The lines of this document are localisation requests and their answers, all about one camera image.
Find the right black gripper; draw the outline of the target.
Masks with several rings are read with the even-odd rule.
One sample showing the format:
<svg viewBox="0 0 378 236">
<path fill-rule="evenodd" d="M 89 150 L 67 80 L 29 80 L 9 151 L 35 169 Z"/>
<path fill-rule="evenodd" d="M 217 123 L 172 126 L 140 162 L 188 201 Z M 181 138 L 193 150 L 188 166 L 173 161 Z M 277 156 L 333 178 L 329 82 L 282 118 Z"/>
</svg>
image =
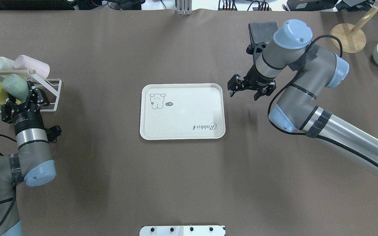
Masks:
<svg viewBox="0 0 378 236">
<path fill-rule="evenodd" d="M 227 82 L 227 90 L 230 92 L 230 97 L 233 97 L 237 91 L 256 90 L 257 92 L 254 95 L 254 100 L 256 101 L 262 96 L 271 96 L 271 94 L 276 89 L 275 80 L 271 81 L 267 85 L 257 85 L 255 84 L 255 80 L 252 80 L 252 82 L 250 82 L 246 77 L 233 75 L 230 78 L 230 80 Z"/>
</svg>

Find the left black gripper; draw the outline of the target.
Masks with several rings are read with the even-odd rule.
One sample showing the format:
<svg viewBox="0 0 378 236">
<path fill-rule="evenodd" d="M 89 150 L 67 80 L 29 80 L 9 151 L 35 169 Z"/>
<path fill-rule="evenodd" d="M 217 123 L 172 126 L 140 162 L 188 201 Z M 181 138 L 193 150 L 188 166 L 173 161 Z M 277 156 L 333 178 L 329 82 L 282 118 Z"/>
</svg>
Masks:
<svg viewBox="0 0 378 236">
<path fill-rule="evenodd" d="M 40 114 L 41 107 L 50 104 L 45 91 L 28 82 L 28 100 L 16 106 L 13 102 L 1 105 L 1 120 L 5 123 L 14 123 L 15 134 L 31 129 L 45 129 Z"/>
</svg>

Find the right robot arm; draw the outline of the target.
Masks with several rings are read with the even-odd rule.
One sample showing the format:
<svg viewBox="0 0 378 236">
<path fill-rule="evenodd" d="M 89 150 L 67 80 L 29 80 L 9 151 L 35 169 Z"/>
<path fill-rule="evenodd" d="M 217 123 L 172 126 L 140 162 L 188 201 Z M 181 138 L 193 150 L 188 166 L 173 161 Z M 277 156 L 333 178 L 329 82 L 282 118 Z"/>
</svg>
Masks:
<svg viewBox="0 0 378 236">
<path fill-rule="evenodd" d="M 338 151 L 378 178 L 378 92 L 361 85 L 329 33 L 317 36 L 299 19 L 277 23 L 251 48 L 253 64 L 227 82 L 230 96 L 269 98 L 266 121 L 288 135 Z"/>
</svg>

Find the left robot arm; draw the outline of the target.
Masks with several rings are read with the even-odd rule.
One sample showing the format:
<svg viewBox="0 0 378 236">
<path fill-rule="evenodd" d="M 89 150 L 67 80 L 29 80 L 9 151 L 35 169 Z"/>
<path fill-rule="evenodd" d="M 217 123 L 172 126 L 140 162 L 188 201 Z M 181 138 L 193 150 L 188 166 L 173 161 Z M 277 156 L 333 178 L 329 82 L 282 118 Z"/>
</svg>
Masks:
<svg viewBox="0 0 378 236">
<path fill-rule="evenodd" d="M 17 105 L 9 95 L 1 106 L 3 122 L 14 125 L 17 153 L 0 155 L 0 236 L 21 236 L 22 224 L 16 203 L 16 187 L 41 186 L 54 179 L 56 170 L 49 143 L 57 141 L 61 128 L 45 128 L 40 113 L 48 106 L 44 91 L 28 81 L 29 92 Z"/>
</svg>

